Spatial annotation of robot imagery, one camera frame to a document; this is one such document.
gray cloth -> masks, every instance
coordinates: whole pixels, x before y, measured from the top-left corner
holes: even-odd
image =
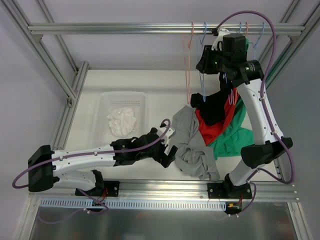
[[[175,145],[175,164],[187,175],[201,180],[210,178],[218,181],[220,175],[214,158],[214,151],[206,146],[201,133],[195,111],[184,106],[172,119],[175,134],[169,141],[169,149]]]

